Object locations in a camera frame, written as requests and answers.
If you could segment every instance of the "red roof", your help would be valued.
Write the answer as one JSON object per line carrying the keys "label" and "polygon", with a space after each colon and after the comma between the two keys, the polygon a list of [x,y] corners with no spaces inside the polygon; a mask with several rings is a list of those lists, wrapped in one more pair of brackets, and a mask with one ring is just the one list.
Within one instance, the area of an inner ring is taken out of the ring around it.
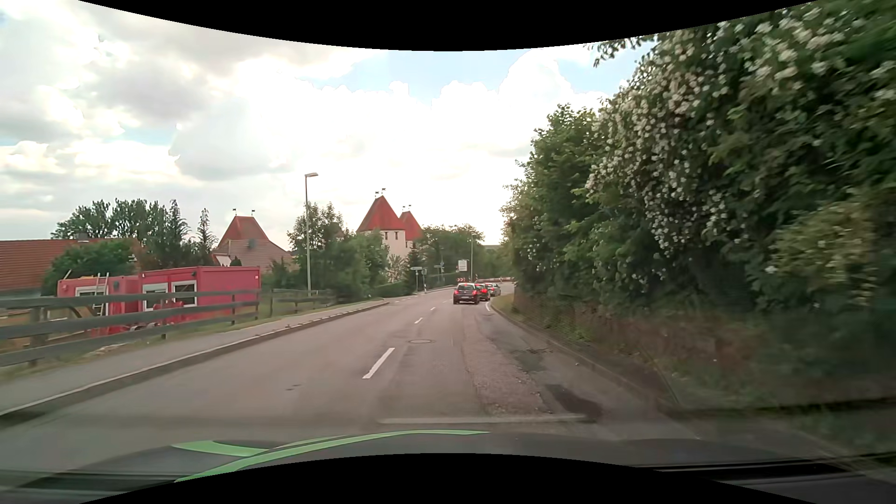
{"label": "red roof", "polygon": [[245,217],[237,215],[230,221],[224,236],[218,242],[219,245],[227,243],[229,239],[263,239],[268,240],[268,235],[264,234],[264,230],[258,224],[254,217]]}
{"label": "red roof", "polygon": [[417,222],[410,210],[402,212],[399,219],[404,222],[404,238],[406,240],[414,241],[415,239],[423,238],[423,228],[420,227],[419,222]]}
{"label": "red roof", "polygon": [[[90,242],[103,241],[91,239]],[[77,245],[77,239],[8,239],[0,241],[0,291],[38,289],[53,259]]]}
{"label": "red roof", "polygon": [[380,196],[374,200],[356,232],[372,230],[404,230],[404,222],[398,218],[398,215],[395,215],[395,211],[389,206],[389,202],[386,201],[386,196]]}

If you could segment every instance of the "sign post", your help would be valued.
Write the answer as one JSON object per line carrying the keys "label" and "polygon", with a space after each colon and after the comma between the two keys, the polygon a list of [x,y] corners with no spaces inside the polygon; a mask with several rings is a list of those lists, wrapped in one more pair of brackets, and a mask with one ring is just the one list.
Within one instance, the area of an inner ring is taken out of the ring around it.
{"label": "sign post", "polygon": [[420,270],[423,269],[423,266],[411,266],[410,271],[414,272],[414,283],[416,284],[417,291],[420,290]]}

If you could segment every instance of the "windshield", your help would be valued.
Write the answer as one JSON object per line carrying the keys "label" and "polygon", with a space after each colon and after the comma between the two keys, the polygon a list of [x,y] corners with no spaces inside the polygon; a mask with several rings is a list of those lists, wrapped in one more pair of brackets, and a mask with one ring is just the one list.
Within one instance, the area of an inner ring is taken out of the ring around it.
{"label": "windshield", "polygon": [[895,449],[893,21],[434,52],[0,3],[0,470],[419,429]]}

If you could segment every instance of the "tree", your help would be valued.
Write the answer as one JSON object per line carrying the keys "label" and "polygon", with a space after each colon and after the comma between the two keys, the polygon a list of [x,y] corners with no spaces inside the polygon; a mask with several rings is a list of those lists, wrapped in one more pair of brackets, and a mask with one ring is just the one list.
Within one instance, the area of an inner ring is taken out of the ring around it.
{"label": "tree", "polygon": [[72,215],[65,221],[56,225],[56,230],[50,234],[53,239],[75,239],[79,233],[87,233],[90,238],[113,238],[115,224],[109,219],[110,204],[103,201],[95,201],[90,206],[79,206],[74,209]]}
{"label": "tree", "polygon": [[197,244],[188,239],[190,226],[180,212],[177,200],[171,200],[170,207],[163,208],[154,215],[151,223],[154,235],[147,237],[148,255],[143,269],[178,268],[201,263]]}
{"label": "tree", "polygon": [[397,282],[404,278],[404,271],[408,267],[408,261],[402,256],[392,254],[389,256],[388,276],[389,282]]}
{"label": "tree", "polygon": [[209,210],[207,208],[203,208],[199,216],[199,226],[196,228],[196,234],[198,235],[198,240],[196,241],[202,264],[207,266],[214,265],[214,260],[211,258],[211,250],[217,239],[211,233]]}
{"label": "tree", "polygon": [[[304,214],[299,215],[293,224],[292,230],[287,231],[289,243],[292,249],[305,258],[305,220]],[[339,239],[345,231],[345,221],[342,214],[337,212],[332,203],[321,208],[317,203],[308,205],[308,238],[312,250],[324,250],[327,245]]]}
{"label": "tree", "polygon": [[90,238],[136,238],[143,243],[154,234],[153,223],[164,211],[165,206],[158,201],[150,204],[143,199],[116,198],[112,206],[99,200],[76,208],[68,219],[56,225],[50,237],[75,239],[79,233],[87,233]]}
{"label": "tree", "polygon": [[423,257],[420,254],[420,251],[416,248],[412,248],[408,253],[408,268],[405,270],[405,282],[408,284],[408,287],[416,292],[418,290],[418,286],[422,285],[419,281],[419,274],[417,271],[412,271],[410,268],[414,266],[422,266],[423,265]]}
{"label": "tree", "polygon": [[469,224],[427,226],[423,229],[423,238],[415,246],[420,251],[421,265],[428,271],[436,271],[436,266],[444,262],[445,272],[450,273],[457,267],[459,259],[470,259],[472,240],[473,265],[478,270],[479,262],[485,254],[483,247],[479,245],[483,238],[483,234]]}
{"label": "tree", "polygon": [[[84,232],[90,238],[137,239],[145,247],[138,254],[143,270],[212,264],[211,255],[203,253],[202,241],[197,243],[187,238],[189,231],[177,200],[171,200],[166,207],[158,201],[150,204],[142,199],[116,199],[115,206],[103,200],[79,206],[68,219],[56,225],[51,236],[74,239]],[[207,243],[214,240],[210,232],[206,238]]]}
{"label": "tree", "polygon": [[358,244],[367,269],[367,283],[371,287],[382,285],[386,282],[389,252],[383,245],[383,236],[380,233],[347,235],[343,241],[352,241]]}
{"label": "tree", "polygon": [[130,240],[112,239],[67,248],[44,275],[40,295],[55,296],[56,286],[67,274],[69,278],[132,274],[132,246]]}

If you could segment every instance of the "pointed tower roof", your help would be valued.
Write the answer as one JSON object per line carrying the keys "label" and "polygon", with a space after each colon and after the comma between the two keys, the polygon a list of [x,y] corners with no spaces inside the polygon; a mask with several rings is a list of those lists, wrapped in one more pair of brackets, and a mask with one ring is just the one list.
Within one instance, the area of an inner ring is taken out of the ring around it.
{"label": "pointed tower roof", "polygon": [[370,205],[370,210],[367,211],[367,215],[364,216],[364,220],[361,221],[361,225],[358,226],[357,232],[376,229],[383,231],[404,230],[404,224],[398,218],[398,215],[395,215],[395,211],[389,205],[389,202],[386,201],[386,196],[380,196],[374,200],[373,204]]}
{"label": "pointed tower roof", "polygon": [[404,224],[405,239],[414,241],[415,239],[423,238],[423,228],[420,227],[419,222],[417,222],[417,219],[414,218],[414,214],[411,213],[410,210],[402,212],[399,219]]}
{"label": "pointed tower roof", "polygon": [[219,244],[227,243],[229,239],[255,239],[270,241],[268,235],[264,234],[262,226],[254,217],[246,217],[237,215],[230,221],[224,236],[221,237]]}

